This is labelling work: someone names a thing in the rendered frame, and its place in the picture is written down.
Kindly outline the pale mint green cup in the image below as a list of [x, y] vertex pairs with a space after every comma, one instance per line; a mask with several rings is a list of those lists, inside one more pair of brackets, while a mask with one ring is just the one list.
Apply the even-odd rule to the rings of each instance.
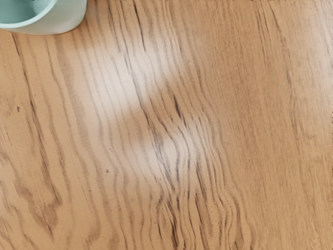
[[0, 0], [0, 29], [33, 35], [62, 34], [83, 20], [87, 0]]

